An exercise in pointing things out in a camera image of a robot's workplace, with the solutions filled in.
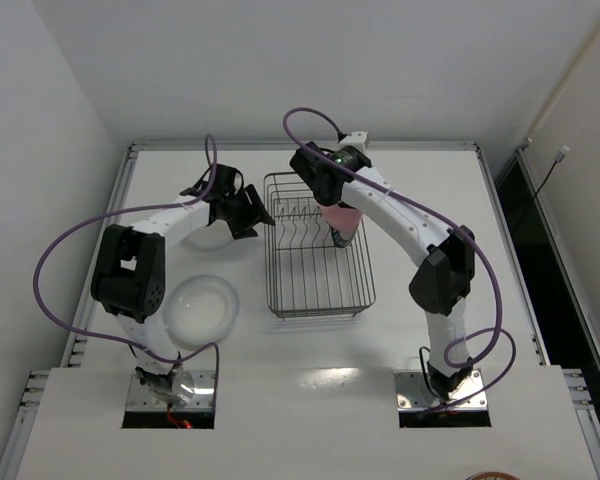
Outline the pink plastic plate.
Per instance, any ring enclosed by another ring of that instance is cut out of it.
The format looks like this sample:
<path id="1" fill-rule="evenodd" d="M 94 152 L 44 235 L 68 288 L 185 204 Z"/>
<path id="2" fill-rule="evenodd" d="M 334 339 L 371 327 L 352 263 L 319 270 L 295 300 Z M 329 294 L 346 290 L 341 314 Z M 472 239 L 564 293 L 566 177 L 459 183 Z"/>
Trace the pink plastic plate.
<path id="1" fill-rule="evenodd" d="M 362 218 L 359 210 L 340 205 L 320 206 L 320 210 L 329 226 L 341 233 L 355 232 Z"/>

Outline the blue rimmed white plate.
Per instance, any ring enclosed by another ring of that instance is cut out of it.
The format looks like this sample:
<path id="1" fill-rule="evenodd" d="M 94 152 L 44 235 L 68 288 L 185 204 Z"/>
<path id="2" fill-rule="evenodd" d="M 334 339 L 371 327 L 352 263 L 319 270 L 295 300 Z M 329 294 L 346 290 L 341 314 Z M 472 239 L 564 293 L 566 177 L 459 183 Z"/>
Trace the blue rimmed white plate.
<path id="1" fill-rule="evenodd" d="M 338 230 L 333 226 L 330 227 L 330 234 L 333 245 L 339 249 L 347 248 L 357 237 L 360 226 L 357 225 L 355 228 Z"/>

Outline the wire dish rack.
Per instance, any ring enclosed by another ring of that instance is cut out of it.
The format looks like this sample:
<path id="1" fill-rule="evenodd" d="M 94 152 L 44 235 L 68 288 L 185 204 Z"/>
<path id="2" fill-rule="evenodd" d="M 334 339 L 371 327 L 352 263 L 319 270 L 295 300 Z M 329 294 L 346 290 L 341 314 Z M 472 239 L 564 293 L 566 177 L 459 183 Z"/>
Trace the wire dish rack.
<path id="1" fill-rule="evenodd" d="M 266 299 L 281 320 L 356 316 L 376 301 L 365 225 L 337 246 L 312 192 L 293 172 L 264 177 Z"/>

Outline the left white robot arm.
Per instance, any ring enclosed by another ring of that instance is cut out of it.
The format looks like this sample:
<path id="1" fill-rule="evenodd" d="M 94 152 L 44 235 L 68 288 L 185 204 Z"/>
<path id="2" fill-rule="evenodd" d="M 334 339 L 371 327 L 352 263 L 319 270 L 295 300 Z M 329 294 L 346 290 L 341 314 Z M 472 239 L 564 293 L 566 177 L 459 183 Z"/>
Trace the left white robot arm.
<path id="1" fill-rule="evenodd" d="M 175 342 L 162 313 L 167 253 L 191 234 L 215 223 L 234 240 L 253 238 L 256 225 L 271 225 L 254 185 L 231 166 L 210 166 L 175 201 L 152 208 L 131 225 L 111 224 L 103 232 L 91 281 L 91 296 L 116 318 L 136 357 L 139 382 L 158 399 L 187 403 L 192 379 L 182 367 L 184 344 Z"/>

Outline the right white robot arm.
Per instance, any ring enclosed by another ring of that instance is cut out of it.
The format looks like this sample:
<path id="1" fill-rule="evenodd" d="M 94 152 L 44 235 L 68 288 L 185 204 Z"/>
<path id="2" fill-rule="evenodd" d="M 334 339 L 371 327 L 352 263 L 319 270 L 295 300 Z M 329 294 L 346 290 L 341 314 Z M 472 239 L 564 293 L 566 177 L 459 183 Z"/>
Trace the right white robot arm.
<path id="1" fill-rule="evenodd" d="M 366 216 L 391 237 L 417 267 L 408 290 L 425 311 L 429 335 L 428 381 L 443 400 L 450 398 L 469 376 L 473 362 L 466 346 L 465 299 L 475 275 L 475 253 L 463 234 L 466 227 L 449 227 L 421 211 L 363 183 L 390 185 L 372 165 L 361 143 L 342 139 L 328 153 L 328 162 L 317 155 L 313 142 L 296 151 L 293 171 L 313 193 L 338 248 L 351 243 Z"/>

